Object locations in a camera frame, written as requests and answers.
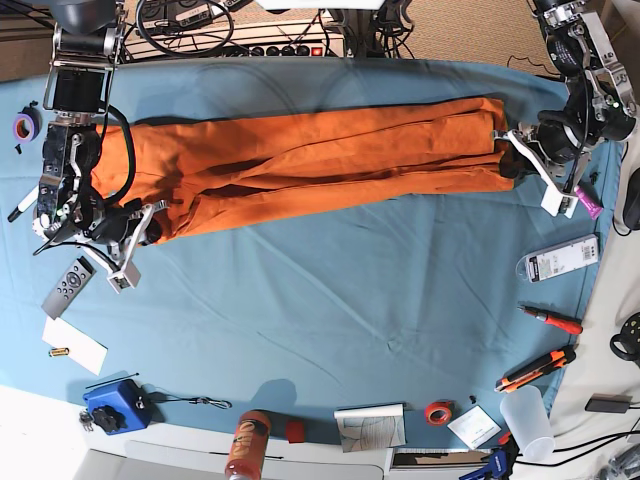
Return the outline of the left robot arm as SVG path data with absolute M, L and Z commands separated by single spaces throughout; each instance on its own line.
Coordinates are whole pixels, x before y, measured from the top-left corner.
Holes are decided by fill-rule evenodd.
M 561 110 L 540 111 L 536 124 L 496 130 L 493 138 L 510 143 L 544 181 L 541 207 L 570 218 L 591 152 L 627 140 L 639 107 L 600 17 L 584 1 L 535 1 L 533 16 L 569 97 Z

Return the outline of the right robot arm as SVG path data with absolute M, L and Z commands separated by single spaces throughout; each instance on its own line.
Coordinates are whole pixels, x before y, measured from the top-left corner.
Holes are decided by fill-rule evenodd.
M 34 232 L 43 247 L 76 246 L 101 263 L 112 288 L 138 285 L 137 247 L 162 234 L 155 215 L 166 201 L 124 199 L 133 185 L 136 154 L 126 117 L 110 102 L 113 76 L 124 43 L 127 12 L 121 1 L 53 1 L 53 54 L 44 109 L 54 113 L 43 144 L 36 188 Z M 92 185 L 106 138 L 98 120 L 114 119 L 125 142 L 125 180 L 102 195 Z

